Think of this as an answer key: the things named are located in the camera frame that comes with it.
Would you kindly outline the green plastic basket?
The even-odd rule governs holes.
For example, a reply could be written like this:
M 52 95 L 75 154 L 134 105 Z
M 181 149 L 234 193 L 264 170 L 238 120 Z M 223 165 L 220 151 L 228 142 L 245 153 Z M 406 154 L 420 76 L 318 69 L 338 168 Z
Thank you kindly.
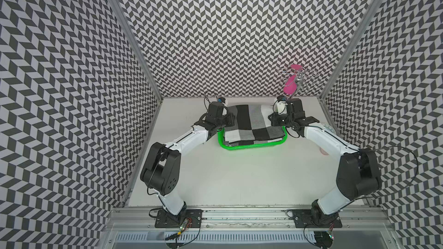
M 281 138 L 280 140 L 273 140 L 271 142 L 260 141 L 260 142 L 254 142 L 252 144 L 230 146 L 230 145 L 227 145 L 227 143 L 225 142 L 225 139 L 224 139 L 225 130 L 222 129 L 222 130 L 218 131 L 218 143 L 223 149 L 226 149 L 228 151 L 237 151 L 237 150 L 243 150 L 243 149 L 266 148 L 266 147 L 277 146 L 277 145 L 281 145 L 281 144 L 285 143 L 288 138 L 288 132 L 287 132 L 286 128 L 282 127 L 282 130 L 284 132 L 284 137 Z

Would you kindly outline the grey black checked scarf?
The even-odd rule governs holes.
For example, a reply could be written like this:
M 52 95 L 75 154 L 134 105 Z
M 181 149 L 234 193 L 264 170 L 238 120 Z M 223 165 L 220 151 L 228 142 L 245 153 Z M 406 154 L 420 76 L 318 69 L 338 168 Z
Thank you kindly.
M 271 106 L 243 104 L 230 106 L 228 110 L 235 115 L 235 125 L 225 127 L 224 139 L 228 142 L 270 140 L 284 137 L 281 126 L 272 126 L 269 115 Z

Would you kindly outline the navy striped scarf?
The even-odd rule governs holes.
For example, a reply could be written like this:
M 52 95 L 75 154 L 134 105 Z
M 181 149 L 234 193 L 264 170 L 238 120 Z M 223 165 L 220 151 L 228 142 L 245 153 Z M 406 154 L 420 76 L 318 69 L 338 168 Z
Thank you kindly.
M 286 138 L 286 136 L 276 138 L 276 139 L 270 139 L 270 140 L 254 140 L 254 141 L 242 140 L 242 141 L 235 141 L 235 142 L 223 141 L 223 144 L 226 146 L 230 146 L 230 147 L 252 146 L 252 145 L 259 145 L 259 144 L 276 143 L 276 142 L 280 142 L 280 141 L 284 140 L 285 138 Z

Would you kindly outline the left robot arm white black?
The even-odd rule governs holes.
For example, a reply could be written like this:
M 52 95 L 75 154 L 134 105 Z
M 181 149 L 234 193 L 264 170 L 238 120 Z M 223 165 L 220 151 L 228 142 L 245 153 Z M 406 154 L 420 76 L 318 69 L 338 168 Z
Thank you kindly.
M 140 180 L 149 195 L 155 195 L 169 215 L 181 217 L 186 203 L 174 191 L 180 177 L 181 158 L 206 143 L 219 131 L 234 124 L 235 115 L 227 108 L 225 98 L 210 102 L 207 111 L 189 131 L 166 144 L 154 143 L 140 171 Z

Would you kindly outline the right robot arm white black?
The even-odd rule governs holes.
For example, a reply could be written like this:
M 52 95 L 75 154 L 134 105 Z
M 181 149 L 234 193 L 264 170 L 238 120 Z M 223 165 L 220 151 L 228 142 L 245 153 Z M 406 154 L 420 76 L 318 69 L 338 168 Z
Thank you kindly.
M 350 144 L 318 119 L 306 116 L 300 99 L 279 96 L 272 108 L 268 117 L 271 125 L 296 131 L 339 162 L 333 189 L 311 204 L 314 223 L 337 218 L 344 207 L 381 188 L 381 172 L 373 150 Z

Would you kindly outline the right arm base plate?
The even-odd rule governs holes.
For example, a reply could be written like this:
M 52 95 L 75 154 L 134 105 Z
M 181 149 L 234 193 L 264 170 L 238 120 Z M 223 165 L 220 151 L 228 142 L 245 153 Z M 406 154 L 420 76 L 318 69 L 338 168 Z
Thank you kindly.
M 317 227 L 317 228 L 342 228 L 343 224 L 339 213 L 324 214 L 317 209 L 293 209 L 290 210 L 296 228 Z

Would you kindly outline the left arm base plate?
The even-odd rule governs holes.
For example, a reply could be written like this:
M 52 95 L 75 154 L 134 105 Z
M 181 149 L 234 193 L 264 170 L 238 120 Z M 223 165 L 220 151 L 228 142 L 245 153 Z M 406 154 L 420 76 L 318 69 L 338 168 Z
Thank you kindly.
M 155 228 L 179 228 L 185 219 L 191 220 L 189 228 L 200 228 L 202 217 L 202 209 L 187 209 L 176 216 L 168 213 L 164 209 L 161 209 L 156 215 Z

